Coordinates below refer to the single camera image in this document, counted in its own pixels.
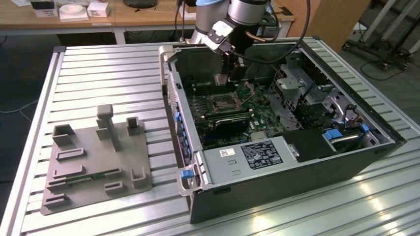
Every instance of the cable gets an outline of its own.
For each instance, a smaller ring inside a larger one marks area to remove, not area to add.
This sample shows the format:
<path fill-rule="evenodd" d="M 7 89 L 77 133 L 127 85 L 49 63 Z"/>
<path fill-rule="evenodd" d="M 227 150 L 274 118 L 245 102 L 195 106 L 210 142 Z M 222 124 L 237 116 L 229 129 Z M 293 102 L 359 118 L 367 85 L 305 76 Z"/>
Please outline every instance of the cable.
<path fill-rule="evenodd" d="M 370 62 L 362 64 L 361 67 L 359 67 L 361 73 L 363 73 L 363 75 L 365 75 L 366 77 L 369 77 L 371 80 L 385 81 L 385 80 L 389 80 L 390 78 L 393 78 L 394 76 L 397 76 L 398 74 L 401 74 L 401 73 L 403 72 L 403 70 L 402 70 L 402 71 L 399 71 L 398 73 L 390 75 L 389 77 L 386 77 L 386 78 L 383 78 L 383 79 L 373 78 L 370 75 L 367 75 L 367 74 L 363 72 L 362 67 L 365 67 L 367 64 L 374 63 L 374 62 L 378 62 L 378 61 L 379 61 L 379 60 L 370 61 Z"/>
<path fill-rule="evenodd" d="M 175 7 L 175 12 L 174 12 L 174 34 L 175 34 L 175 41 L 178 41 L 178 34 L 177 34 L 177 13 L 178 13 L 178 9 L 181 8 L 181 5 L 178 4 Z"/>
<path fill-rule="evenodd" d="M 18 113 L 23 116 L 23 118 L 29 121 L 29 123 L 31 123 L 31 120 L 25 116 L 21 110 L 18 111 Z"/>
<path fill-rule="evenodd" d="M 279 26 L 278 26 L 278 18 L 277 18 L 277 14 L 274 12 L 274 9 L 273 9 L 273 6 L 270 5 L 270 2 L 267 3 L 267 7 L 269 7 L 269 10 L 270 10 L 270 13 L 274 17 L 274 21 L 275 21 L 275 28 L 277 28 L 277 31 L 275 31 L 275 35 L 273 36 L 271 39 L 267 39 L 265 41 L 265 43 L 271 43 L 273 41 L 275 41 L 277 37 L 278 37 L 278 34 L 279 34 Z"/>
<path fill-rule="evenodd" d="M 182 31 L 181 31 L 181 41 L 183 41 L 183 26 L 185 26 L 185 0 L 182 3 Z"/>
<path fill-rule="evenodd" d="M 130 32 L 127 32 L 127 35 L 129 35 L 130 37 L 133 37 L 134 39 L 137 39 L 139 43 L 147 43 L 147 42 L 151 40 L 151 38 L 153 38 L 153 36 L 154 36 L 154 33 L 155 33 L 155 31 L 153 31 L 153 33 L 151 33 L 149 39 L 145 40 L 145 41 L 141 41 L 135 36 L 131 35 Z"/>
<path fill-rule="evenodd" d="M 3 40 L 2 42 L 0 43 L 0 46 L 6 42 L 6 36 L 3 36 Z"/>
<path fill-rule="evenodd" d="M 361 18 L 358 19 L 358 33 L 359 33 L 359 40 L 362 42 L 362 46 L 366 46 L 365 39 L 362 38 L 362 33 L 361 33 L 361 23 L 359 23 Z"/>
<path fill-rule="evenodd" d="M 11 110 L 11 111 L 0 111 L 0 113 L 2 114 L 9 114 L 9 113 L 14 113 L 14 112 L 18 112 L 21 111 L 22 109 L 25 109 L 26 107 L 29 107 L 33 103 L 35 103 L 37 100 L 34 100 L 33 102 L 27 103 L 26 105 L 23 105 L 21 108 L 15 109 L 15 110 Z"/>
<path fill-rule="evenodd" d="M 0 111 L 0 114 L 11 114 L 14 112 L 18 112 L 22 117 L 29 121 L 31 122 L 31 120 L 25 116 L 25 114 L 21 112 L 26 107 L 29 107 L 33 103 L 35 103 L 37 100 L 34 100 L 33 102 L 27 103 L 26 105 L 23 105 L 21 108 L 15 109 L 15 110 L 11 110 L 11 111 Z"/>
<path fill-rule="evenodd" d="M 286 51 L 286 53 L 283 53 L 283 55 L 281 57 L 278 57 L 277 59 L 269 60 L 269 61 L 261 61 L 261 60 L 254 60 L 251 58 L 247 58 L 235 52 L 233 52 L 233 55 L 238 56 L 243 60 L 247 60 L 247 61 L 251 61 L 251 62 L 259 63 L 259 64 L 274 64 L 275 62 L 281 61 L 286 57 L 286 55 L 291 53 L 291 51 L 297 48 L 297 46 L 299 45 L 299 43 L 302 41 L 303 35 L 306 34 L 306 31 L 307 31 L 309 18 L 310 18 L 310 0 L 306 0 L 306 19 L 305 19 L 299 38 L 298 38 L 295 44 L 291 46 L 291 48 Z"/>

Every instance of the floor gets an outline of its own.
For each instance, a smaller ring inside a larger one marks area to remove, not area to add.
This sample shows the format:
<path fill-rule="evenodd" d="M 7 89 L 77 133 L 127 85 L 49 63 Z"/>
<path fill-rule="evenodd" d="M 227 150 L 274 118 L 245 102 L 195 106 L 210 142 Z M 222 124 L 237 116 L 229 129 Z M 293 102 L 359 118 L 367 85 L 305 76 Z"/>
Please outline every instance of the floor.
<path fill-rule="evenodd" d="M 366 25 L 373 21 L 378 11 L 379 7 L 366 10 L 361 17 L 361 21 Z M 393 17 L 394 14 L 389 12 L 377 28 L 378 32 Z M 407 21 L 402 22 L 401 27 L 393 33 L 390 43 L 394 43 L 407 25 Z M 127 43 L 145 42 L 150 36 L 150 42 L 163 42 L 170 37 L 170 31 L 157 32 L 154 35 L 150 32 L 130 34 L 126 35 L 126 40 Z M 410 48 L 418 37 L 420 28 L 417 27 L 403 47 Z M 42 88 L 51 49 L 58 45 L 59 40 L 55 35 L 35 35 L 9 36 L 6 42 L 0 46 L 1 111 L 14 110 L 37 99 Z M 357 48 L 350 48 L 347 51 L 339 52 L 339 55 L 357 70 L 359 70 L 359 66 L 363 63 L 375 59 Z M 414 61 L 407 69 L 391 79 L 386 81 L 369 79 L 369 81 L 414 122 L 420 123 L 420 106 L 415 105 L 418 102 L 417 94 L 420 92 L 420 54 L 413 54 L 413 58 L 418 59 L 418 62 Z M 373 64 L 365 66 L 363 71 L 369 76 L 378 79 L 386 78 L 399 72 L 397 69 L 389 69 L 382 72 Z M 23 114 L 29 118 L 33 117 L 34 108 L 35 104 L 23 110 Z M 0 216 L 2 216 L 10 190 L 10 184 L 6 182 L 14 178 L 29 127 L 29 122 L 18 113 L 9 115 L 0 114 L 0 158 L 2 163 L 0 166 Z"/>

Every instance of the power supply label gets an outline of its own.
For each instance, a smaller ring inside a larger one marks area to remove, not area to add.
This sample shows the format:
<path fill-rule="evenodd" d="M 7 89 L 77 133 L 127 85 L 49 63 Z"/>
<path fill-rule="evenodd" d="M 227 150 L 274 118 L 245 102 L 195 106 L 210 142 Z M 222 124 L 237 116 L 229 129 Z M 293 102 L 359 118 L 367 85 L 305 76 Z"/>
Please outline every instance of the power supply label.
<path fill-rule="evenodd" d="M 241 146 L 250 169 L 282 163 L 278 152 L 270 141 Z"/>

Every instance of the black cable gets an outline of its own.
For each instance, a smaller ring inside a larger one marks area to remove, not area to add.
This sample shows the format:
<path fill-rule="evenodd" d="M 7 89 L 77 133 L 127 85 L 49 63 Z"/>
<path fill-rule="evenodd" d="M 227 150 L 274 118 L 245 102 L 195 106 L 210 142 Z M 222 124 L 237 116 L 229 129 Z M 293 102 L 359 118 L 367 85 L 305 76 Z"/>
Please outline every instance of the black cable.
<path fill-rule="evenodd" d="M 362 33 L 361 33 L 361 24 L 359 24 L 359 20 L 361 18 L 358 19 L 358 33 L 359 33 L 359 40 L 362 42 L 362 46 L 366 46 L 366 42 L 365 42 L 365 39 L 362 38 Z"/>
<path fill-rule="evenodd" d="M 277 59 L 269 60 L 269 61 L 261 61 L 261 60 L 254 60 L 251 58 L 247 58 L 235 52 L 233 52 L 233 54 L 235 56 L 238 56 L 239 58 L 242 58 L 243 60 L 247 60 L 247 61 L 251 61 L 251 62 L 259 63 L 259 64 L 274 64 L 275 62 L 281 61 L 286 57 L 286 55 L 291 53 L 291 51 L 297 48 L 297 46 L 299 45 L 299 43 L 302 41 L 303 35 L 306 34 L 306 31 L 307 31 L 309 18 L 310 18 L 310 0 L 306 0 L 306 19 L 305 19 L 303 28 L 301 31 L 299 38 L 298 38 L 295 44 L 291 46 L 291 48 L 286 51 L 286 53 L 283 53 L 283 55 L 281 57 L 278 57 Z"/>
<path fill-rule="evenodd" d="M 3 36 L 3 40 L 2 40 L 2 42 L 0 43 L 0 45 L 2 45 L 5 42 L 6 42 L 6 36 Z"/>
<path fill-rule="evenodd" d="M 178 41 L 178 34 L 177 34 L 177 13 L 178 13 L 178 9 L 181 8 L 181 5 L 177 5 L 175 7 L 175 12 L 174 12 L 174 35 L 175 35 L 175 41 Z"/>
<path fill-rule="evenodd" d="M 275 41 L 275 39 L 277 39 L 277 37 L 278 37 L 278 34 L 279 34 L 279 26 L 278 26 L 277 14 L 275 14 L 275 12 L 274 12 L 273 6 L 270 5 L 270 2 L 267 3 L 267 7 L 269 7 L 270 13 L 271 13 L 271 15 L 273 15 L 273 17 L 274 17 L 275 29 L 277 29 L 275 35 L 273 36 L 273 38 L 271 38 L 271 39 L 267 39 L 267 40 L 265 41 L 266 43 L 271 43 L 273 41 Z"/>
<path fill-rule="evenodd" d="M 145 41 L 141 41 L 135 36 L 133 36 L 133 33 L 131 33 L 131 32 L 127 32 L 127 35 L 129 35 L 130 37 L 133 37 L 134 39 L 137 39 L 139 43 L 147 43 L 147 42 L 150 42 L 150 40 L 151 40 L 151 38 L 153 38 L 153 36 L 154 36 L 154 33 L 155 33 L 155 31 L 153 31 L 153 33 L 151 33 L 149 39 L 145 40 Z"/>
<path fill-rule="evenodd" d="M 365 75 L 366 77 L 369 77 L 371 80 L 385 81 L 385 80 L 389 80 L 390 78 L 393 78 L 394 76 L 397 76 L 398 74 L 401 74 L 401 73 L 403 72 L 403 70 L 402 70 L 402 71 L 399 71 L 398 73 L 390 75 L 389 77 L 386 77 L 386 78 L 383 78 L 383 79 L 373 78 L 370 75 L 367 75 L 367 74 L 363 72 L 362 67 L 365 67 L 367 64 L 374 63 L 374 62 L 378 62 L 378 61 L 379 61 L 379 59 L 378 59 L 378 60 L 374 60 L 374 61 L 370 61 L 370 62 L 362 64 L 361 67 L 359 67 L 361 73 L 363 73 L 363 75 Z"/>
<path fill-rule="evenodd" d="M 185 0 L 182 3 L 182 31 L 181 31 L 181 40 L 183 41 L 183 26 L 185 26 Z"/>

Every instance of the metal bracket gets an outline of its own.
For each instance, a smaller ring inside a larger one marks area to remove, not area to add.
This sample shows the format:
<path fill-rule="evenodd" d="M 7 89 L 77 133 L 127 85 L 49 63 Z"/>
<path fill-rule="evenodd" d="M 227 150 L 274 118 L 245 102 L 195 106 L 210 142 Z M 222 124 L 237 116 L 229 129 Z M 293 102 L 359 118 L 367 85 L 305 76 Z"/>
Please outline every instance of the metal bracket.
<path fill-rule="evenodd" d="M 158 48 L 158 69 L 159 69 L 159 84 L 165 85 L 165 67 L 163 62 L 174 55 L 174 49 L 171 45 L 163 45 Z"/>
<path fill-rule="evenodd" d="M 198 170 L 198 166 L 195 164 L 190 164 L 190 165 L 187 165 L 187 166 L 185 166 L 182 168 L 178 168 L 177 171 L 175 171 L 177 189 L 178 189 L 178 193 L 179 193 L 179 195 L 182 197 L 190 196 L 194 191 L 201 189 L 199 186 L 195 186 L 195 187 L 191 187 L 191 188 L 187 188 L 187 189 L 183 188 L 182 180 L 181 180 L 181 171 L 185 171 L 185 170 L 193 170 L 195 172 L 195 170 Z"/>

